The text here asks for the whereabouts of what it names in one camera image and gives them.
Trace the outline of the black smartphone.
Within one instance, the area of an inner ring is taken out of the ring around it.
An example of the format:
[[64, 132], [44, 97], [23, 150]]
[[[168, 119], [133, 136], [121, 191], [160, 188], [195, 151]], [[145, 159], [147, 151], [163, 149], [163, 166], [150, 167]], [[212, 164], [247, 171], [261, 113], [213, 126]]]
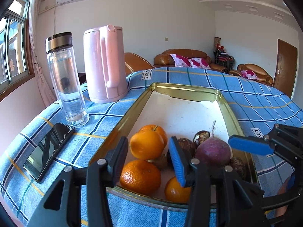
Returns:
[[34, 181], [41, 182], [53, 159], [74, 131], [75, 127], [71, 125], [57, 123], [40, 140], [23, 165]]

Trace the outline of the brown leather three-seat sofa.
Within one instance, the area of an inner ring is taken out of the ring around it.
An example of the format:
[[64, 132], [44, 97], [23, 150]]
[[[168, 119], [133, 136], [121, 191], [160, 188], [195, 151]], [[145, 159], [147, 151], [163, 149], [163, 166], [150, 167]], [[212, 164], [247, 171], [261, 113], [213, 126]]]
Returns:
[[154, 66], [196, 68], [227, 73], [226, 67], [213, 63], [205, 52], [192, 49], [168, 49], [154, 58]]

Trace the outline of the window with metal frame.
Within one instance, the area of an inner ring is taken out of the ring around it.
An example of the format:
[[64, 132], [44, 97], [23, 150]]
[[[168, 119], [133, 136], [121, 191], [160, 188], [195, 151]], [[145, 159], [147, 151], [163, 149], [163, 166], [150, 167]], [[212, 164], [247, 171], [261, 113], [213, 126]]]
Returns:
[[1, 100], [34, 77], [29, 3], [30, 0], [14, 0], [1, 18]]

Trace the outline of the gold rectangular tin tray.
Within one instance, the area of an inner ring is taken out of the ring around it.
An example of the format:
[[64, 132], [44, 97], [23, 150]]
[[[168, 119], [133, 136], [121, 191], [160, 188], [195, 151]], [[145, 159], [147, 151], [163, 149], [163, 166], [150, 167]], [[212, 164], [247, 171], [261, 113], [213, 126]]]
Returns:
[[[105, 158], [108, 151], [116, 148], [122, 136], [130, 140], [145, 125], [159, 124], [169, 138], [175, 136], [192, 140], [198, 131], [209, 131], [214, 120], [216, 121], [215, 137], [228, 142], [231, 135], [244, 136], [234, 112], [219, 90], [152, 83], [116, 124], [90, 159], [89, 165], [100, 158]], [[245, 181], [258, 186], [252, 155], [236, 149], [231, 149], [231, 154], [241, 158], [245, 164], [247, 170]], [[148, 207], [185, 212], [186, 204], [165, 200], [165, 185], [174, 175], [174, 171], [169, 168], [161, 171], [161, 186], [153, 194], [154, 197], [128, 191], [121, 187], [119, 182], [114, 188], [109, 188], [108, 192]]]

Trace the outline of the peeling water chestnut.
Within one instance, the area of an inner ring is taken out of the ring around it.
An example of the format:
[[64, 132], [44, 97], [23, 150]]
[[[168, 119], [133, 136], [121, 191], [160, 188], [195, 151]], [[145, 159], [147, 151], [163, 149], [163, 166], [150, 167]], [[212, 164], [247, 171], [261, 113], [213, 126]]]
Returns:
[[209, 131], [199, 131], [195, 134], [193, 138], [193, 143], [195, 144], [196, 147], [198, 147], [200, 144], [202, 144], [205, 140], [207, 140], [210, 136]]

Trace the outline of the stacked dark chairs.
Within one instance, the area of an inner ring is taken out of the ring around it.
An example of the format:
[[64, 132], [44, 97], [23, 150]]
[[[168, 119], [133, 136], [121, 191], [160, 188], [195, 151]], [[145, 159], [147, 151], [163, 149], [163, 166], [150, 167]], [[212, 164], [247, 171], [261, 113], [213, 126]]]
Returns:
[[224, 66], [228, 70], [234, 70], [235, 59], [226, 52], [220, 37], [214, 37], [214, 61], [217, 65]]

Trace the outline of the clear glass water bottle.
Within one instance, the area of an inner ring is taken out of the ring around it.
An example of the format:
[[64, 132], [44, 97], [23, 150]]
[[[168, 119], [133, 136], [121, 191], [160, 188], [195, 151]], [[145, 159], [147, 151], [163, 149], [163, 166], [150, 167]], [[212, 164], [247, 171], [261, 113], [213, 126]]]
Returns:
[[46, 39], [47, 61], [54, 91], [67, 122], [78, 128], [89, 121], [72, 43], [72, 33]]

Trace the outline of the purple red radish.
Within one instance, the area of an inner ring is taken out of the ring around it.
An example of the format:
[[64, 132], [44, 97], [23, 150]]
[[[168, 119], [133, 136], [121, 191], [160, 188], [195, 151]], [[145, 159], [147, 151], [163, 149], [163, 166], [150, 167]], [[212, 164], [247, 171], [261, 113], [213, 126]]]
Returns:
[[195, 158], [207, 166], [222, 168], [227, 166], [231, 159], [230, 146], [218, 137], [214, 136], [216, 121], [213, 122], [210, 136], [196, 148]]

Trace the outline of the floral pillow right on sofa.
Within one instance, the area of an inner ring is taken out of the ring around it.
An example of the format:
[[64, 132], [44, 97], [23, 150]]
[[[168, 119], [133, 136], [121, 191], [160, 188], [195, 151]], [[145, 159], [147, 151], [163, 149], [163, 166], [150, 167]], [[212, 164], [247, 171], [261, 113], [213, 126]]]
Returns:
[[204, 58], [189, 58], [188, 59], [192, 68], [196, 69], [209, 69], [209, 63]]

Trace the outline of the floral pillow on sofa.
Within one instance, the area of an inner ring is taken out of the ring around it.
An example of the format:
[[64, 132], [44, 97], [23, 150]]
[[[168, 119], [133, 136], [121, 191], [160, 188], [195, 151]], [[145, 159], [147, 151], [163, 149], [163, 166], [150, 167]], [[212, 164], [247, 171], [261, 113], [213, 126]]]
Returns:
[[209, 63], [204, 58], [189, 58], [188, 59], [192, 68], [196, 69], [209, 69]]
[[172, 57], [175, 63], [175, 67], [191, 68], [188, 58], [178, 54], [171, 54], [170, 56]]

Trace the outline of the brown wooden door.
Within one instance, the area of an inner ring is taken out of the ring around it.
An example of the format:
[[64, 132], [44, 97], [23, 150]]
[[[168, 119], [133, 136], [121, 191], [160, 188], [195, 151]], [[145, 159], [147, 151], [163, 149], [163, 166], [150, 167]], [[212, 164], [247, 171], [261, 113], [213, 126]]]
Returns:
[[277, 64], [274, 87], [291, 97], [295, 85], [298, 50], [291, 44], [277, 40]]

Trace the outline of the floral pillow left on sofa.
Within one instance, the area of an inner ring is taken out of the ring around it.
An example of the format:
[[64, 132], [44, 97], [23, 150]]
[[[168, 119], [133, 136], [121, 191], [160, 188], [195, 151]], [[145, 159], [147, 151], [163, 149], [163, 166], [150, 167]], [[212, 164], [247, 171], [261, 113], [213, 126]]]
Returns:
[[170, 56], [172, 57], [175, 63], [175, 67], [191, 68], [188, 58], [178, 54], [171, 54]]

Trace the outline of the small orange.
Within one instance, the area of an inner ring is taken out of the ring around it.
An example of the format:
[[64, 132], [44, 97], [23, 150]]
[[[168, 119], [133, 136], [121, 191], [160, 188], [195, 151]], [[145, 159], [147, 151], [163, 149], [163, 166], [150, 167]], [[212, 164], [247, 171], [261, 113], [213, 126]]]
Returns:
[[165, 199], [174, 203], [188, 203], [191, 190], [191, 187], [182, 187], [176, 177], [173, 177], [165, 186]]

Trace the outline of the pink electric kettle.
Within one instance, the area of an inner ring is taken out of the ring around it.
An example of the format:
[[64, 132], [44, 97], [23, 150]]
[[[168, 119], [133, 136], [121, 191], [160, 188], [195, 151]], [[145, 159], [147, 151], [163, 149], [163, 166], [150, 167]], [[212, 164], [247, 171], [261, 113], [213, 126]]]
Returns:
[[94, 103], [110, 103], [127, 94], [122, 27], [107, 25], [83, 35], [88, 94]]

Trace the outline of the smooth oval orange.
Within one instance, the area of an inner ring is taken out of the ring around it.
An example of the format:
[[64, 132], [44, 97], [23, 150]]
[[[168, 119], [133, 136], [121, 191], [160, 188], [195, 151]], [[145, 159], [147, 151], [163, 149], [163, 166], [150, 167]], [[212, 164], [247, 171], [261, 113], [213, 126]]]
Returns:
[[163, 142], [164, 142], [164, 146], [167, 145], [168, 136], [167, 136], [167, 133], [165, 132], [165, 130], [161, 126], [158, 126], [156, 124], [148, 124], [146, 126], [143, 126], [139, 131], [140, 132], [143, 132], [143, 131], [156, 132], [162, 137]]

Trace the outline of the large front mandarin orange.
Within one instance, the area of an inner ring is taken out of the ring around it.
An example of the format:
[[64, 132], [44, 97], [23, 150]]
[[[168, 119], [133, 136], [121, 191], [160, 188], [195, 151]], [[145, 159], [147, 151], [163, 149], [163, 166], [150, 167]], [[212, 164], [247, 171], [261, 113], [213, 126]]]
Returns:
[[151, 196], [161, 186], [161, 172], [148, 161], [133, 160], [123, 167], [120, 185], [129, 191]]

